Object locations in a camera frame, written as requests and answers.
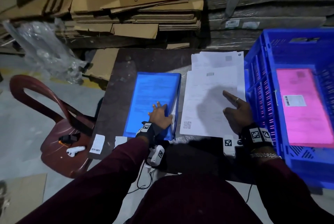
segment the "person's left hand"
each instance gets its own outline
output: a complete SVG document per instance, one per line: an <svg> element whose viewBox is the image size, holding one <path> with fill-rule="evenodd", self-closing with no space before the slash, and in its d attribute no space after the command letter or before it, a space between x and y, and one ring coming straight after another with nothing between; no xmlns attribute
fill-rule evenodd
<svg viewBox="0 0 334 224"><path fill-rule="evenodd" d="M150 116L149 122L155 123L162 129L166 129L172 123L173 115L165 117L165 109L167 104L161 106L160 102L157 102L157 105L153 104L153 112L148 112Z"/></svg>

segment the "sleeve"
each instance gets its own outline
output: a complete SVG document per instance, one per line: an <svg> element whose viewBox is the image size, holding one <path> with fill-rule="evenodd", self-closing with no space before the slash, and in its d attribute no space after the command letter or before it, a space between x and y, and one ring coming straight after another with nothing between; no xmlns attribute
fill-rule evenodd
<svg viewBox="0 0 334 224"><path fill-rule="evenodd" d="M27 223L112 223L148 155L148 144L133 138L24 217Z"/></svg>
<svg viewBox="0 0 334 224"><path fill-rule="evenodd" d="M321 223L322 220L334 223L334 216L318 206L304 181L283 160L273 159L259 165L255 179L274 224Z"/></svg>

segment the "silver chain bracelet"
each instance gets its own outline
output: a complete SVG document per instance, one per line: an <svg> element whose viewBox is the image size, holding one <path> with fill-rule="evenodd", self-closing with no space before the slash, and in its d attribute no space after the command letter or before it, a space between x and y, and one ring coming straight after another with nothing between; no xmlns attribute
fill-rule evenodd
<svg viewBox="0 0 334 224"><path fill-rule="evenodd" d="M263 157L266 157L266 158L281 158L279 155L277 154L267 154L267 153L260 153L260 154L250 154L250 156L252 158L263 158Z"/></svg>

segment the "cable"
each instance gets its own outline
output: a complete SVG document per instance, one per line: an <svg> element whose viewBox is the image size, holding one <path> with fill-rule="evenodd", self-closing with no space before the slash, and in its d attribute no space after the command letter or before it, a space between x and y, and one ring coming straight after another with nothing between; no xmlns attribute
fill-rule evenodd
<svg viewBox="0 0 334 224"><path fill-rule="evenodd" d="M247 200L246 200L246 204L247 204L247 202L249 200L249 195L251 193L252 186L253 186L253 184L250 185L250 188L249 188L249 191L248 191L248 197L247 197Z"/></svg>
<svg viewBox="0 0 334 224"><path fill-rule="evenodd" d="M135 189L135 190L132 191L132 192L136 192L136 191L138 191L138 190L146 190L146 189L148 189L148 188L151 186L151 184L152 184L152 182L153 182L152 173L153 173L154 171L151 171L151 172L149 173L149 174L150 174L151 181L150 181L150 184L148 185L148 187L144 187L144 186L146 186L146 185L143 185L143 186L140 186L140 187L138 186L138 182L139 182L140 176L142 175L143 168L144 168L144 163L143 163L143 165L142 165L142 168L141 168L141 170L140 170L139 177L138 177L138 180L137 180L137 189Z"/></svg>

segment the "maroon shirt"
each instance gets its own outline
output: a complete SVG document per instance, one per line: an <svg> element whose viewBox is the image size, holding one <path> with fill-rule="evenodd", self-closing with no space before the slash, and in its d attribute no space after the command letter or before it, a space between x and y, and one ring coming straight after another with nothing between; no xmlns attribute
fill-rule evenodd
<svg viewBox="0 0 334 224"><path fill-rule="evenodd" d="M70 182L19 224L112 223L147 157L147 143L133 138L103 161ZM334 223L306 184L280 159L256 170L256 183L270 219L278 223ZM133 224L261 223L239 192L213 175L173 175L148 189Z"/></svg>

